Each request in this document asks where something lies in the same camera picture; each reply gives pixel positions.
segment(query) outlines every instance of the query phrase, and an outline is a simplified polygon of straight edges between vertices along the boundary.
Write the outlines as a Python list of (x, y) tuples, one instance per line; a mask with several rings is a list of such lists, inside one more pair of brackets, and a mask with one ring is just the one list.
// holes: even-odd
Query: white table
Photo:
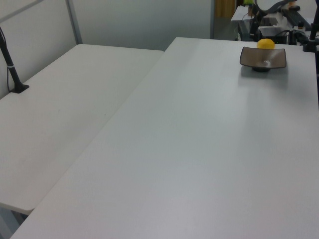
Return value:
[(12, 239), (318, 238), (315, 58), (255, 45), (177, 38)]
[(163, 54), (78, 45), (0, 100), (0, 206), (29, 214)]

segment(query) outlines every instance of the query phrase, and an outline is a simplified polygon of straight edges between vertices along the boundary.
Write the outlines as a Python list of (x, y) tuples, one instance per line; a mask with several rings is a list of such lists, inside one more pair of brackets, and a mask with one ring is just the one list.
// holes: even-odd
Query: yellow object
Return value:
[(257, 43), (257, 48), (259, 48), (259, 49), (274, 49), (275, 43), (271, 39), (261, 39)]

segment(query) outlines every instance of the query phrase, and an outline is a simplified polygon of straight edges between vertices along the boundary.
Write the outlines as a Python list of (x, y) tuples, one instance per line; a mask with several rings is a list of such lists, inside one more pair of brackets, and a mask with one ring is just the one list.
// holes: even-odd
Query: gray floor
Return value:
[(237, 22), (231, 22), (230, 18), (226, 17), (214, 19), (214, 39), (234, 41), (237, 35)]

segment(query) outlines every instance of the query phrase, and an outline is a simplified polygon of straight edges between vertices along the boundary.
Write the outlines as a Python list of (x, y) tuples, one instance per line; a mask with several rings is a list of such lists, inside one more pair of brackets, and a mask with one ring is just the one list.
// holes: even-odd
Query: cable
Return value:
[(11, 92), (9, 88), (9, 67), (6, 68), (6, 86), (8, 88), (9, 93)]
[(246, 13), (241, 20), (244, 20), (245, 16), (247, 16), (247, 15), (248, 15), (248, 13)]
[(280, 35), (280, 34), (282, 34), (282, 33), (285, 33), (284, 34), (284, 36), (286, 35), (286, 33), (288, 33), (288, 32), (290, 32), (289, 30), (284, 30), (284, 31), (281, 31), (281, 32), (279, 32), (278, 34), (276, 34), (276, 35), (274, 35), (274, 36), (278, 36), (278, 35)]

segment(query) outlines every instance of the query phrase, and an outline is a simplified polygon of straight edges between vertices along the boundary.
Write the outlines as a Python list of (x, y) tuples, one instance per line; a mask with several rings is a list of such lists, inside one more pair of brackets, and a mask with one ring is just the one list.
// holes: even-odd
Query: dark bowl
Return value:
[(252, 67), (258, 72), (270, 69), (285, 68), (287, 66), (286, 51), (284, 49), (258, 49), (243, 47), (240, 64)]

